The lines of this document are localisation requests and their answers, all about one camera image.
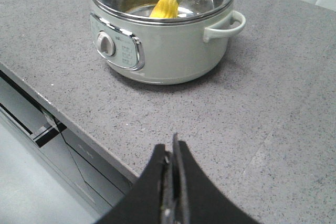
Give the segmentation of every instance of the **chrome trim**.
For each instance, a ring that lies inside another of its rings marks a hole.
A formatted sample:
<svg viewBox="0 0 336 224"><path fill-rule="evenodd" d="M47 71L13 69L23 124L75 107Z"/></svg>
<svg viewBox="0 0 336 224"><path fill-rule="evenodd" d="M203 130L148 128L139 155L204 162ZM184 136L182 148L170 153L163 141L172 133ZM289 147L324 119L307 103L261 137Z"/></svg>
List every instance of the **chrome trim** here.
<svg viewBox="0 0 336 224"><path fill-rule="evenodd" d="M129 71L137 71L140 70L144 65L145 65L145 56L144 56L144 51L143 51L143 47L142 47L142 43L140 41L140 39L131 31L128 31L126 29L123 28L119 28L116 27L114 25L112 25L111 23L109 23L107 20L99 17L98 15L91 13L90 14L97 22L107 26L108 28L112 29L113 31L117 32L118 34L122 34L123 36L128 37L129 39L131 39L133 41L133 44L135 46L135 52L136 52L136 65L134 67L124 67L124 66L120 66L116 63L114 63L113 61L111 61L109 59L109 57L105 56L104 54L102 54L99 50L97 50L97 52L105 59L107 60L109 63L113 64L114 66L118 67L118 68L122 68L125 70L129 70Z"/></svg>
<svg viewBox="0 0 336 224"><path fill-rule="evenodd" d="M133 14L124 13L118 10L114 10L111 7L108 7L107 5L103 4L102 2L98 0L92 0L92 1L102 11L116 18L123 19L123 20L130 21L130 22L140 23L140 24L160 25L160 26L176 26L176 25L185 25L185 24L200 22L205 19L216 16L220 12L223 12L224 10L228 9L233 3L233 0L229 0L223 6L219 6L209 12L205 12L200 15L196 15L194 17L189 17L189 18L149 18L149 17L137 16Z"/></svg>

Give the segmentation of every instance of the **control panel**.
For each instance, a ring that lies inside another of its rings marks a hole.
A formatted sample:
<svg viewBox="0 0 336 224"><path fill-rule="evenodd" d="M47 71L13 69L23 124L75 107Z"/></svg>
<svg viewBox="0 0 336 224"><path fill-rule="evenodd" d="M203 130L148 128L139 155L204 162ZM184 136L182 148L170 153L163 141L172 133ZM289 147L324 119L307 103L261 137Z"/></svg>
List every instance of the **control panel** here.
<svg viewBox="0 0 336 224"><path fill-rule="evenodd" d="M93 13L90 21L93 43L108 62L128 70L139 70L144 66L142 44L136 35Z"/></svg>

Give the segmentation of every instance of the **corn on the cob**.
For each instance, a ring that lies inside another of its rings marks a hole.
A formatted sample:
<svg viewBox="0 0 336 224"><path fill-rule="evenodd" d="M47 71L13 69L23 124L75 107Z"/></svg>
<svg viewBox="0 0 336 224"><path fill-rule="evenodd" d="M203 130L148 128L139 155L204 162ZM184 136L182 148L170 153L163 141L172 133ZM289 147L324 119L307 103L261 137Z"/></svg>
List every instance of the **corn on the cob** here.
<svg viewBox="0 0 336 224"><path fill-rule="evenodd" d="M154 7L151 18L177 18L177 8L179 7L176 0L159 0Z"/></svg>

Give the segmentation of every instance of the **speckled quartz countertop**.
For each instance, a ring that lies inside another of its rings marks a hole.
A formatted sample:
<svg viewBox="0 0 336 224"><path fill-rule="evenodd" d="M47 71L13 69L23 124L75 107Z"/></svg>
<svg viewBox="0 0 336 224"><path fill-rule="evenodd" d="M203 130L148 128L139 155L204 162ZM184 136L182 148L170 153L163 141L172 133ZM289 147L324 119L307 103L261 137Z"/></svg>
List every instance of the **speckled quartz countertop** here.
<svg viewBox="0 0 336 224"><path fill-rule="evenodd" d="M135 180L157 143L188 143L264 223L336 223L336 13L235 0L247 25L207 75L151 86L97 54L89 0L0 0L0 70Z"/></svg>

